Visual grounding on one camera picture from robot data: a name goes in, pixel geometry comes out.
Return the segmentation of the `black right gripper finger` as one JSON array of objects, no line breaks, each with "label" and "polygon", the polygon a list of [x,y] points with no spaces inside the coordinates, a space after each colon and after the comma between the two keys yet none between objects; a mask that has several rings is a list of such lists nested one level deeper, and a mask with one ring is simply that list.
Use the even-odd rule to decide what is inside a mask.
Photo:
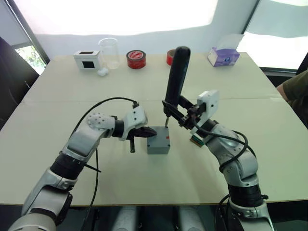
[{"label": "black right gripper finger", "polygon": [[180,96],[179,105],[186,110],[197,110],[198,109],[198,105],[192,104],[184,96]]},{"label": "black right gripper finger", "polygon": [[172,105],[171,103],[168,103],[167,101],[162,101],[163,107],[164,107],[164,113],[166,114],[167,118],[173,117],[175,118],[180,127],[182,127],[182,117],[184,114],[182,114],[177,106]]}]

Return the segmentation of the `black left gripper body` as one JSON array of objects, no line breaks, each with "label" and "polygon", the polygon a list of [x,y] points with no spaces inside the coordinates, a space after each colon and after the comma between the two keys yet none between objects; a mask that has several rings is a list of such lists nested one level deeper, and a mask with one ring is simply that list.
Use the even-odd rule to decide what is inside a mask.
[{"label": "black left gripper body", "polygon": [[134,139],[134,137],[144,138],[144,127],[133,128],[132,130],[129,131],[126,139],[131,140]]}]

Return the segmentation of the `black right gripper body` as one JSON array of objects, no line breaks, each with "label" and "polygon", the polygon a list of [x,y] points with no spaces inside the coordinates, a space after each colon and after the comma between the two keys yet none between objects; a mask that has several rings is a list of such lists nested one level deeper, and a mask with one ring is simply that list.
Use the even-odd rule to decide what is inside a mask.
[{"label": "black right gripper body", "polygon": [[192,105],[185,107],[185,109],[187,112],[182,117],[182,126],[186,129],[192,129],[194,127],[194,121],[197,121],[197,117],[205,112],[205,105]]}]

